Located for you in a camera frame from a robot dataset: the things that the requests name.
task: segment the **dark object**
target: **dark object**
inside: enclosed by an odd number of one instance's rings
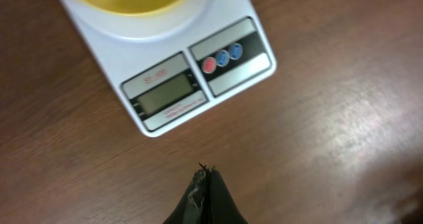
[[[163,224],[248,224],[214,167],[202,166]]]

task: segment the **digital kitchen scale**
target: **digital kitchen scale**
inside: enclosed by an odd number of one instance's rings
[[[61,0],[135,124],[149,137],[276,70],[250,0],[187,1],[190,5],[162,15],[124,18]]]

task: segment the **red button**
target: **red button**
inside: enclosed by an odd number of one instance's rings
[[[217,62],[215,58],[209,57],[205,59],[202,66],[203,72],[213,73],[216,70],[216,65],[217,65]]]

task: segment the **brown wooden surface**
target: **brown wooden surface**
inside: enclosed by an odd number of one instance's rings
[[[58,0],[0,0],[0,223],[161,223],[198,161],[250,223],[418,214],[423,0],[252,2],[277,73],[149,139]]]

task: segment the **display screen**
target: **display screen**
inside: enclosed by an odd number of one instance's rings
[[[145,114],[150,115],[166,104],[192,91],[190,81],[185,74],[181,74],[141,95],[137,100],[144,109]]]

